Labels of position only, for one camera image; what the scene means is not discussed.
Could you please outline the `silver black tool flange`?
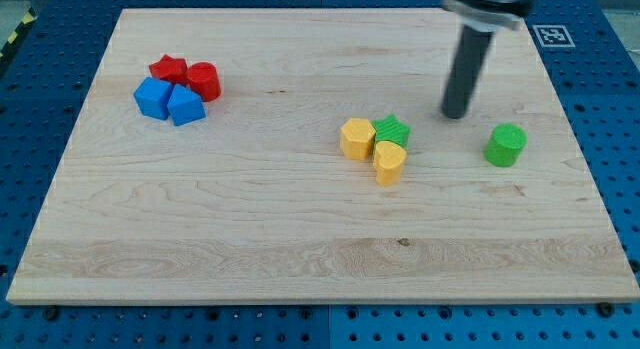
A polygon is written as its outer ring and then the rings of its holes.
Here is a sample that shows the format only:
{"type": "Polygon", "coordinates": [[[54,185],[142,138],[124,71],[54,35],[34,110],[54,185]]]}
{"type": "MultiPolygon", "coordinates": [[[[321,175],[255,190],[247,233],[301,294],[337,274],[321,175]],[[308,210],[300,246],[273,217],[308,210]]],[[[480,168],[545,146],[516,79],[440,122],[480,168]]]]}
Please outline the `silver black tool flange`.
{"type": "Polygon", "coordinates": [[[516,31],[531,12],[535,0],[442,0],[444,10],[461,17],[476,31],[516,31]]]}

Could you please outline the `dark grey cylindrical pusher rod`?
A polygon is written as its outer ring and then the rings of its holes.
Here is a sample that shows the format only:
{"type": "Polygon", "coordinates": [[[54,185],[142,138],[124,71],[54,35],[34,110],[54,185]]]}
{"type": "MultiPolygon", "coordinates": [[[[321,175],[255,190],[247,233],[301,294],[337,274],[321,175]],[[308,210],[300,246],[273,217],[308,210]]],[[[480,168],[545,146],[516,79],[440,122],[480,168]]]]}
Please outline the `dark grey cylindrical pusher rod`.
{"type": "Polygon", "coordinates": [[[467,24],[462,26],[441,102],[445,117],[461,119],[467,114],[492,37],[492,32],[478,31],[467,24]]]}

